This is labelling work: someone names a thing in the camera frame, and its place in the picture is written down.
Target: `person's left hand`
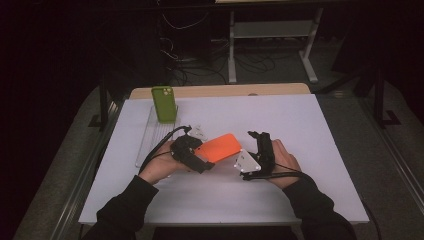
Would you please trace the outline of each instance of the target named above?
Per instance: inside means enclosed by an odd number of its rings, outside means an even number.
[[[159,150],[153,155],[154,158],[147,164],[144,170],[138,174],[140,178],[153,185],[177,170],[191,171],[189,167],[176,161],[172,157],[172,142],[173,141],[168,141],[159,148]]]

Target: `wrist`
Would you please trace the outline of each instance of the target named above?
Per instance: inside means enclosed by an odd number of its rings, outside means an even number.
[[[281,178],[271,178],[271,179],[268,179],[268,181],[274,184],[275,186],[277,186],[278,188],[284,189],[292,185],[293,183],[299,181],[299,178],[298,177],[281,177]]]
[[[158,179],[156,179],[154,176],[152,176],[151,174],[149,174],[149,172],[146,171],[142,171],[140,174],[138,174],[138,177],[148,182],[150,185],[154,185],[159,182]]]

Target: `table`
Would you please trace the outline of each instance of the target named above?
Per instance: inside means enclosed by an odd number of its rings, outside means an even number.
[[[149,91],[136,89],[124,103],[80,223],[94,224],[96,212],[137,174],[135,161],[153,104]],[[252,152],[256,141],[247,131],[271,133],[271,138],[283,140],[303,171],[334,200],[337,212],[352,223],[368,221],[318,102],[305,85],[175,87],[174,91],[182,125],[201,124],[209,139],[233,133],[243,148]],[[247,96],[251,93],[259,96]],[[203,174],[177,172],[162,180],[155,185],[160,191],[148,208],[145,223],[240,226],[299,222],[281,190],[264,180],[241,180],[233,165],[225,160]]]

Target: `black device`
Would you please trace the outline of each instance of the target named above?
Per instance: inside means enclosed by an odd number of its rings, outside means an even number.
[[[175,128],[173,131],[169,132],[159,143],[153,148],[152,151],[147,155],[143,164],[140,167],[138,173],[142,172],[147,164],[154,159],[154,155],[158,149],[166,142],[168,139],[172,137],[172,135],[179,131],[184,130],[184,135],[175,139],[175,141],[171,144],[171,154],[172,157],[184,163],[187,167],[193,169],[198,173],[202,173],[205,170],[210,170],[215,164],[211,162],[205,162],[196,155],[194,155],[194,149],[200,147],[203,142],[200,139],[194,138],[188,135],[188,132],[192,129],[191,126],[181,126]]]
[[[262,132],[259,134],[257,132],[252,131],[249,131],[248,134],[255,138],[257,141],[258,152],[256,154],[249,152],[249,154],[261,166],[261,170],[255,172],[241,172],[240,175],[243,176],[243,180],[250,181],[253,179],[301,177],[315,184],[314,180],[309,175],[294,169],[291,169],[292,172],[273,173],[276,163],[270,134],[266,132]]]

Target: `person's right hand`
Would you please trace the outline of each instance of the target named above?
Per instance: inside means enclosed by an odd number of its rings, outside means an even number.
[[[276,139],[272,141],[272,148],[274,150],[274,156],[275,156],[275,163],[300,171],[299,163],[297,162],[296,158],[291,155],[289,152],[287,152],[286,148],[284,147],[283,143],[280,141],[280,139]],[[293,172],[293,170],[275,165],[273,173],[282,173],[282,172]],[[298,177],[280,177],[280,178],[271,178],[268,179],[271,183],[276,185],[278,188],[286,188],[289,185],[295,183],[297,180],[299,180]]]

